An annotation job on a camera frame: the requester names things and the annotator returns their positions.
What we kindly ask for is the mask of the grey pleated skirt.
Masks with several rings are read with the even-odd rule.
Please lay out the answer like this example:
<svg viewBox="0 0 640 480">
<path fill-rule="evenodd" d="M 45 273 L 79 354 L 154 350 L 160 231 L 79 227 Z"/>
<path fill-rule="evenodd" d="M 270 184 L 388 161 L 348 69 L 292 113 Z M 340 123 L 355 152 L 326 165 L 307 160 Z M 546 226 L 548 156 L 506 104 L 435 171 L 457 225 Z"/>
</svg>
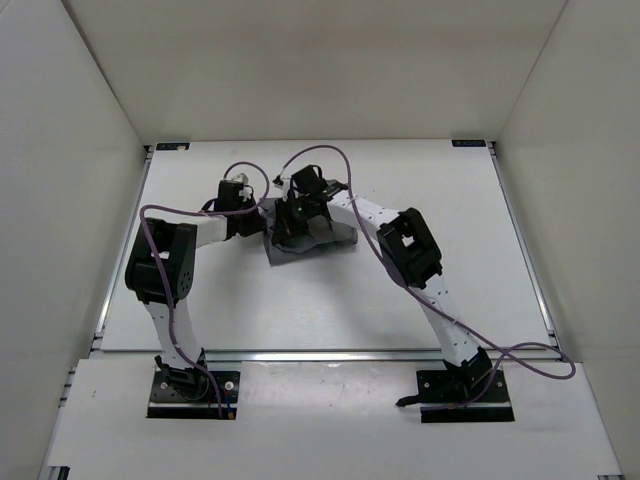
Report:
<svg viewBox="0 0 640 480">
<path fill-rule="evenodd" d="M 358 243 L 358 231 L 349 225 L 319 215 L 308 222 L 308 229 L 292 238 L 274 243 L 277 198 L 267 198 L 260 207 L 266 222 L 263 233 L 265 253 L 271 267 L 311 259 L 322 254 L 351 250 Z"/>
</svg>

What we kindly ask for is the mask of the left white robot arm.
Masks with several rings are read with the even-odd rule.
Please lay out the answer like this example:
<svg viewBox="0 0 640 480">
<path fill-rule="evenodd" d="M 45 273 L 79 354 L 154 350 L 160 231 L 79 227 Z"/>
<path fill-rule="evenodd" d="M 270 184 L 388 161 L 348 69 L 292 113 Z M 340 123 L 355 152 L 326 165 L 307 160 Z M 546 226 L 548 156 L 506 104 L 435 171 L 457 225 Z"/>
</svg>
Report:
<svg viewBox="0 0 640 480">
<path fill-rule="evenodd" d="M 166 384 L 189 401 L 217 390 L 190 319 L 187 296 L 195 279 L 196 251 L 265 228 L 246 175 L 219 182 L 217 196 L 187 222 L 151 218 L 140 226 L 125 269 L 125 285 L 151 316 L 161 345 L 156 364 Z"/>
</svg>

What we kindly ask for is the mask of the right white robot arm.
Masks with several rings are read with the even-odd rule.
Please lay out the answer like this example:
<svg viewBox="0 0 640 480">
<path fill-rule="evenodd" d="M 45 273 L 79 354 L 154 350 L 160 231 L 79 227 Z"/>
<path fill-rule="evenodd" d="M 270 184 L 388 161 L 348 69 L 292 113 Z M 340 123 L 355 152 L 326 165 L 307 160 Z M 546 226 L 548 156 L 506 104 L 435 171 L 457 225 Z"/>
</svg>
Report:
<svg viewBox="0 0 640 480">
<path fill-rule="evenodd" d="M 273 180 L 281 190 L 275 202 L 273 241 L 291 241 L 310 230 L 317 217 L 359 230 L 372 243 L 387 274 L 420 304 L 443 354 L 448 381 L 441 404 L 465 408 L 490 382 L 493 364 L 478 341 L 459 322 L 443 275 L 442 253 L 421 213 L 386 208 L 352 192 L 351 186 L 322 176 L 309 165 Z"/>
</svg>

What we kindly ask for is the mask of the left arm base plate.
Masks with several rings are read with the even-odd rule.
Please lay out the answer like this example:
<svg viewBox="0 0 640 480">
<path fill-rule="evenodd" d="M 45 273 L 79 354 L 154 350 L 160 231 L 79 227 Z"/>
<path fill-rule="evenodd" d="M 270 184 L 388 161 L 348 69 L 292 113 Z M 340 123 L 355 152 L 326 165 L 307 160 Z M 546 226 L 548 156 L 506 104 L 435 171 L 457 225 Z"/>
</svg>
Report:
<svg viewBox="0 0 640 480">
<path fill-rule="evenodd" d="M 161 370 L 154 372 L 146 417 L 149 419 L 235 420 L 241 386 L 240 371 L 210 371 L 221 398 L 200 377 L 197 385 L 170 380 Z"/>
</svg>

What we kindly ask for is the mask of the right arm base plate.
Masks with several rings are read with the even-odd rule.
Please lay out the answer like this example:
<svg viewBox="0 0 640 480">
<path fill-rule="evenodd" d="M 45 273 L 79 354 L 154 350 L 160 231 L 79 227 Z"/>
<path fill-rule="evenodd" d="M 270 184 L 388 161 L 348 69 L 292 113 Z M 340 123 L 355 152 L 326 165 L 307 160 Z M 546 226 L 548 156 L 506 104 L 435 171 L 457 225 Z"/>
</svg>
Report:
<svg viewBox="0 0 640 480">
<path fill-rule="evenodd" d="M 483 379 L 469 392 L 454 382 L 446 370 L 416 372 L 421 422 L 509 423 L 515 415 L 504 372 L 497 370 L 490 381 Z"/>
</svg>

